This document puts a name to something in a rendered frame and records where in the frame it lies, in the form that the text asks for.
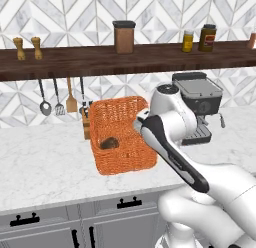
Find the hanging black-handled utensil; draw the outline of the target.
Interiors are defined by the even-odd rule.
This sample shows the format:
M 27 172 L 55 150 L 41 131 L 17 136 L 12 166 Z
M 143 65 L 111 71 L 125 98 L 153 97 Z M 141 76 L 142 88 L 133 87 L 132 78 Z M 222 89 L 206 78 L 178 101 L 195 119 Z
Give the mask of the hanging black-handled utensil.
M 82 115 L 84 114 L 86 118 L 88 118 L 88 110 L 86 106 L 85 101 L 85 95 L 84 95 L 84 85 L 83 85 L 83 77 L 80 77 L 80 88 L 81 88 L 81 95 L 82 95 L 82 106 L 79 109 L 79 113 Z

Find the wooden pepper mill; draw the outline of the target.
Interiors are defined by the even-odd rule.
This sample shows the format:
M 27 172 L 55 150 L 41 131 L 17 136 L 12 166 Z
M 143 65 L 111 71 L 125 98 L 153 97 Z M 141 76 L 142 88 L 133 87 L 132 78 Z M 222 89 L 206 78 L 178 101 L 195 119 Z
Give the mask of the wooden pepper mill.
M 23 50 L 23 39 L 19 37 L 15 37 L 13 39 L 13 42 L 17 48 L 17 58 L 19 60 L 24 60 L 25 59 L 25 53 Z
M 35 59 L 36 60 L 41 60 L 43 58 L 43 54 L 40 48 L 40 38 L 39 37 L 32 37 L 31 42 L 35 48 Z

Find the grey drawer front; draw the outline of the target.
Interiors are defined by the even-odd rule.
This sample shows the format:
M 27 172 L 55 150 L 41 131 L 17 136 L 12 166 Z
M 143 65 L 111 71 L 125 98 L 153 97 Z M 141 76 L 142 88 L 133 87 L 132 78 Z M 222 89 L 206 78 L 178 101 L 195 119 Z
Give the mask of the grey drawer front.
M 133 197 L 136 196 L 138 200 L 142 201 L 141 206 L 129 207 L 118 209 L 117 203 L 121 198 L 124 201 L 131 201 Z M 125 214 L 125 213 L 135 213 L 140 214 L 147 209 L 153 209 L 157 207 L 157 199 L 159 194 L 157 192 L 152 193 L 143 193 L 143 194 L 133 194 L 129 196 L 122 196 L 107 200 L 101 200 L 93 203 L 94 206 L 94 215 L 95 216 L 110 216 L 114 214 Z
M 40 217 L 40 221 L 38 223 L 15 226 L 15 227 L 10 226 L 10 222 L 12 220 L 15 220 L 17 215 L 20 215 L 22 218 L 30 218 L 33 212 L 35 212 L 36 215 Z M 43 225 L 63 222 L 67 220 L 68 220 L 68 214 L 65 206 L 50 208 L 50 209 L 42 209 L 37 211 L 18 212 L 11 215 L 0 216 L 0 233 L 5 231 L 16 230 L 16 229 L 29 228 L 32 226 L 43 226 Z

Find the dark wooden wall shelf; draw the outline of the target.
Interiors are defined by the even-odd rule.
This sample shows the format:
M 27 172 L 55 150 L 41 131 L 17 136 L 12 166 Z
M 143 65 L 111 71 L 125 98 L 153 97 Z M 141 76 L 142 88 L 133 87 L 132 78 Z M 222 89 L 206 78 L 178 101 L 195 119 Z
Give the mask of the dark wooden wall shelf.
M 245 41 L 216 42 L 211 52 L 184 53 L 175 43 L 136 45 L 127 55 L 117 54 L 112 46 L 44 48 L 42 53 L 37 60 L 27 49 L 20 61 L 15 49 L 0 50 L 0 81 L 256 66 L 256 49 Z

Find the orange woven basket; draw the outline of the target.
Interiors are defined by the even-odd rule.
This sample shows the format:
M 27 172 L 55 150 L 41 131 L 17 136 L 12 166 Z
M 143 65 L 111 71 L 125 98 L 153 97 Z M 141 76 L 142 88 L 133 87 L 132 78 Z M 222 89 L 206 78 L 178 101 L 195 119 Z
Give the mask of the orange woven basket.
M 89 109 L 90 143 L 96 167 L 102 175 L 152 168 L 157 154 L 133 129 L 139 111 L 148 107 L 141 96 L 129 96 L 93 102 Z M 119 147 L 102 150 L 100 143 L 115 137 Z

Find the hanging metal ladle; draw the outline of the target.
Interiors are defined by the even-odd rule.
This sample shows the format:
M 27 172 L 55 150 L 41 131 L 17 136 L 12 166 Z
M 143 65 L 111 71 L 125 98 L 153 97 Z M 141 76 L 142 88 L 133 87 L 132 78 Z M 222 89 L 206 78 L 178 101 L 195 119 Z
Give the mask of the hanging metal ladle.
M 49 116 L 51 114 L 52 107 L 51 107 L 51 104 L 45 100 L 42 81 L 38 80 L 38 82 L 39 82 L 41 96 L 42 96 L 42 99 L 43 99 L 43 101 L 40 104 L 40 110 L 41 110 L 43 115 Z

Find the brown canister with black lid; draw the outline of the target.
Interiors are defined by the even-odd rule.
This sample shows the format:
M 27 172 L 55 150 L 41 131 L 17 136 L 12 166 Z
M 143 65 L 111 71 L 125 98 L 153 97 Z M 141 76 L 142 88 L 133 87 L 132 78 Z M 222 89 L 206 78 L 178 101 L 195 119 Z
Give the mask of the brown canister with black lid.
M 136 23 L 131 20 L 116 20 L 114 27 L 114 46 L 117 54 L 130 54 L 134 49 L 134 28 Z

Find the grey cabinet door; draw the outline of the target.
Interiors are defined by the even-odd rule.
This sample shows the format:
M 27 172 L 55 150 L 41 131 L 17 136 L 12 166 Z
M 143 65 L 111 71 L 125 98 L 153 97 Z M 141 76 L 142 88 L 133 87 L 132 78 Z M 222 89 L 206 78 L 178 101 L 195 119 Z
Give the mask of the grey cabinet door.
M 0 248 L 74 248 L 70 228 L 0 240 Z
M 166 222 L 154 210 L 84 219 L 87 247 L 91 248 L 89 227 L 94 227 L 96 248 L 155 248 Z

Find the brown jar with red label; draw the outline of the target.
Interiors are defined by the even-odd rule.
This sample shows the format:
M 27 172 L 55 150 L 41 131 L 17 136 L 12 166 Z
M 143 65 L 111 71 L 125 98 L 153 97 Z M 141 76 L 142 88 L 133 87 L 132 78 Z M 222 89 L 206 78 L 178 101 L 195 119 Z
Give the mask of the brown jar with red label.
M 205 24 L 201 29 L 198 50 L 201 52 L 211 52 L 216 36 L 216 26 L 214 24 Z

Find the yellow spice jar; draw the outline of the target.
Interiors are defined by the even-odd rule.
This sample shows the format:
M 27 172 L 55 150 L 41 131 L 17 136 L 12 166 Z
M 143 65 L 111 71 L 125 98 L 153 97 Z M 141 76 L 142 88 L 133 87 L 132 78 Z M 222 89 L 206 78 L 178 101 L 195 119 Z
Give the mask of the yellow spice jar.
M 191 30 L 185 30 L 183 35 L 183 42 L 182 42 L 182 51 L 183 52 L 191 52 L 193 47 L 193 37 L 194 32 Z

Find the hanging wooden spatula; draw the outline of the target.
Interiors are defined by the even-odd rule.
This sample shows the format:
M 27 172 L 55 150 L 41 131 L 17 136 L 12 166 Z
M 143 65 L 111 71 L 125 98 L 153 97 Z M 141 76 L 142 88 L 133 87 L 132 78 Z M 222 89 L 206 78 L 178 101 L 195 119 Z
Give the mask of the hanging wooden spatula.
M 68 86 L 68 98 L 66 100 L 66 108 L 68 113 L 76 112 L 77 111 L 77 100 L 72 95 L 72 88 L 71 88 L 71 79 L 67 78 L 67 86 Z

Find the hanging metal slotted spatula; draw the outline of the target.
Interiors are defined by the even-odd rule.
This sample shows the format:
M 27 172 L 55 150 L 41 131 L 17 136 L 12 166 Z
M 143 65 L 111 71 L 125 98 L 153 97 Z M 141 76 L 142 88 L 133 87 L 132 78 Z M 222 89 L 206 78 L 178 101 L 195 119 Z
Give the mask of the hanging metal slotted spatula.
M 55 89 L 55 95 L 56 98 L 59 98 L 59 92 L 58 92 L 58 86 L 57 86 L 57 81 L 56 79 L 53 79 L 53 84 L 54 84 L 54 89 Z M 55 113 L 57 116 L 59 115 L 64 115 L 65 114 L 65 108 L 64 106 L 60 103 L 60 101 L 57 101 L 57 104 L 55 106 Z

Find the dark brown round food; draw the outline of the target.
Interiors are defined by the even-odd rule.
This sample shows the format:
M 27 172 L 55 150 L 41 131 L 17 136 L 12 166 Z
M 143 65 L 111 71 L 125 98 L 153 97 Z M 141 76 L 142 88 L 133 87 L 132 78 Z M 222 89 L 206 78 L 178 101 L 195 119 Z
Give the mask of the dark brown round food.
M 108 137 L 107 139 L 103 140 L 100 143 L 100 148 L 102 150 L 115 149 L 115 148 L 118 148 L 118 147 L 119 147 L 119 141 L 115 137 Z

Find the black and silver coffee machine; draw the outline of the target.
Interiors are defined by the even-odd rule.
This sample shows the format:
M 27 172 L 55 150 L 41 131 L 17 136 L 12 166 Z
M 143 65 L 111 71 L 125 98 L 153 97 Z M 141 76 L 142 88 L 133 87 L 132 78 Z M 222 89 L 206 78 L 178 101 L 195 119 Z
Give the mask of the black and silver coffee machine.
M 172 80 L 180 89 L 183 101 L 197 119 L 197 129 L 182 140 L 182 145 L 209 143 L 212 133 L 207 128 L 208 122 L 205 117 L 218 114 L 223 89 L 203 72 L 176 73 Z

